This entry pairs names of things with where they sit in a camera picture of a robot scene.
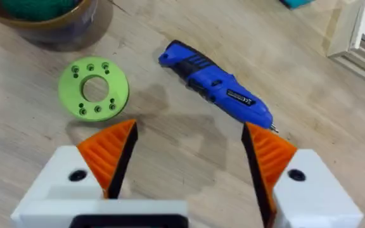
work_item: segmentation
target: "black grip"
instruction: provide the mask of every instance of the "black grip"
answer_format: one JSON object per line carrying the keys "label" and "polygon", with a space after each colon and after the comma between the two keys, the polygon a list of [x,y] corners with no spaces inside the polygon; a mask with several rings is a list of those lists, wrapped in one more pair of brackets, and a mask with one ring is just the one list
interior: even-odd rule
{"label": "black grip", "polygon": [[171,69],[173,69],[173,71],[175,71],[184,80],[186,80],[188,76],[199,70],[210,67],[212,65],[216,65],[210,58],[206,57],[201,52],[197,51],[193,47],[186,45],[181,41],[172,41],[167,46],[167,50],[174,45],[181,46],[192,52],[192,55],[181,60],[179,63],[176,63],[174,66],[171,67]]}

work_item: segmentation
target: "green object in bowl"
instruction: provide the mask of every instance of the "green object in bowl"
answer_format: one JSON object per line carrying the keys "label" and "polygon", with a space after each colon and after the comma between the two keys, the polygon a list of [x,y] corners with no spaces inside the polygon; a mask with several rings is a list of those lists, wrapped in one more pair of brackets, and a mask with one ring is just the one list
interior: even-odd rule
{"label": "green object in bowl", "polygon": [[0,0],[12,17],[30,22],[54,19],[74,9],[78,0]]}
{"label": "green object in bowl", "polygon": [[[101,77],[108,84],[108,95],[98,102],[88,101],[82,93],[84,84],[94,77]],[[129,85],[123,71],[110,60],[86,57],[64,70],[58,84],[58,94],[63,105],[79,119],[102,121],[124,109],[129,98]]]}

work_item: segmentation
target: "wooden table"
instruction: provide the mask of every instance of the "wooden table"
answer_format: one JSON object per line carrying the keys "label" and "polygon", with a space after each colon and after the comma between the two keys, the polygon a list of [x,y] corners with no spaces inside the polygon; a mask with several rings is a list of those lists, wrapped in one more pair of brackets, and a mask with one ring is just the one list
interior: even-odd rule
{"label": "wooden table", "polygon": [[[172,39],[203,51],[261,97],[280,136],[316,150],[365,214],[365,80],[325,57],[338,7],[101,0],[88,39],[72,47],[40,48],[0,25],[0,227],[9,227],[58,146],[130,118],[139,141],[122,197],[185,199],[192,227],[262,227],[242,124],[159,66]],[[108,122],[78,122],[58,100],[61,71],[89,55],[113,60],[131,85],[126,109]]]}

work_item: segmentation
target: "blue rotary tool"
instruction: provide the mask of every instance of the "blue rotary tool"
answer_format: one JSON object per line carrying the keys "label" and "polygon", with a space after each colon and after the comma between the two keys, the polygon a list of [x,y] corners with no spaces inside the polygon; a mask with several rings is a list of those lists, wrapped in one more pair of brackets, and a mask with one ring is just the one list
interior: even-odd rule
{"label": "blue rotary tool", "polygon": [[163,67],[173,69],[188,87],[235,119],[277,132],[263,101],[201,52],[181,41],[172,41],[158,60]]}

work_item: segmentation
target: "green 3d printed part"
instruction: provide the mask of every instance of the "green 3d printed part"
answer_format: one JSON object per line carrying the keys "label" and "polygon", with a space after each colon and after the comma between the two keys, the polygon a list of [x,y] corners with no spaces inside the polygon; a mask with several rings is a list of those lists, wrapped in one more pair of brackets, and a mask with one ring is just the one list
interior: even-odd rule
{"label": "green 3d printed part", "polygon": [[[99,102],[88,101],[82,93],[84,84],[101,77],[108,84],[108,95]],[[123,71],[111,61],[87,57],[73,62],[63,72],[58,84],[61,102],[84,121],[107,120],[119,114],[129,97],[129,85]]]}

